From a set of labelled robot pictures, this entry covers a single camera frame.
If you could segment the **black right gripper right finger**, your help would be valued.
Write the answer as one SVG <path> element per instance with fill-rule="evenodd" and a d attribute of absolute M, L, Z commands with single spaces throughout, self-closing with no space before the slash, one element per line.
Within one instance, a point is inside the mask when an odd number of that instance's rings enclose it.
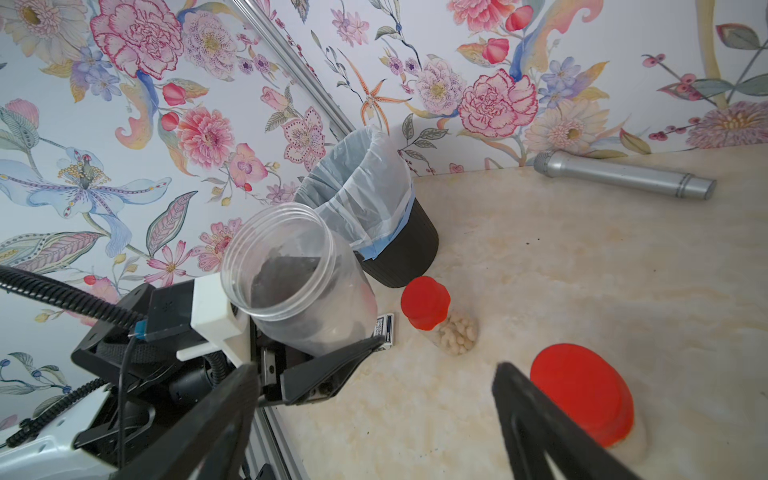
<path fill-rule="evenodd" d="M 497 365 L 492 394 L 515 479 L 638 480 L 509 362 Z"/>

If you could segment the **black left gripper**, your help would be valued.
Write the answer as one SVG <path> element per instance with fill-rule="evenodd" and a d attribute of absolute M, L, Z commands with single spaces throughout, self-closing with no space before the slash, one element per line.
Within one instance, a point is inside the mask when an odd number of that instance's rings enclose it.
<path fill-rule="evenodd" d="M 151 293 L 144 285 L 118 301 L 77 291 L 70 309 L 95 324 L 71 354 L 73 363 L 94 374 L 110 395 L 74 447 L 115 467 L 128 464 L 236 368 L 222 353 L 180 362 L 133 334 L 146 318 Z M 261 336 L 251 325 L 251 360 Z M 311 404 L 335 397 L 355 370 L 385 343 L 372 336 L 322 356 L 288 348 L 279 375 L 281 404 Z"/>

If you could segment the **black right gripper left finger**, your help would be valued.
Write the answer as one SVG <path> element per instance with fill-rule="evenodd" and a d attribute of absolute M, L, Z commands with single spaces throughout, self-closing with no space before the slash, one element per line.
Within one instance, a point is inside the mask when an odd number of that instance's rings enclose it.
<path fill-rule="evenodd" d="M 240 366 L 117 479 L 238 479 L 260 394 L 258 367 Z"/>

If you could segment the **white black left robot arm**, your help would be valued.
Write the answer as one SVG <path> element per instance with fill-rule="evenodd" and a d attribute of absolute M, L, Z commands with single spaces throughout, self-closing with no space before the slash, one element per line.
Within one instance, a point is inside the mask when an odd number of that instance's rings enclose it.
<path fill-rule="evenodd" d="M 312 356 L 264 335 L 228 300 L 214 276 L 164 288 L 144 285 L 116 304 L 44 277 L 13 286 L 22 296 L 80 314 L 95 325 L 72 353 L 93 374 L 2 441 L 1 475 L 23 479 L 110 479 L 148 461 L 181 457 L 207 424 L 192 415 L 223 415 L 234 382 L 255 377 L 246 399 L 259 408 L 335 397 L 372 353 L 392 344 L 392 315 L 365 340 Z"/>

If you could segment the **black bin with white liner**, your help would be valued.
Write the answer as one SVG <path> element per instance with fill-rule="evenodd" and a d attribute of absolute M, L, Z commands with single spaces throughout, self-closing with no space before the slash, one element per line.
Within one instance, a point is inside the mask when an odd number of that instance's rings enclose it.
<path fill-rule="evenodd" d="M 375 126 L 343 138 L 302 181 L 294 201 L 312 208 L 356 253 L 365 273 L 389 288 L 424 275 L 439 234 L 416 198 L 410 169 Z"/>

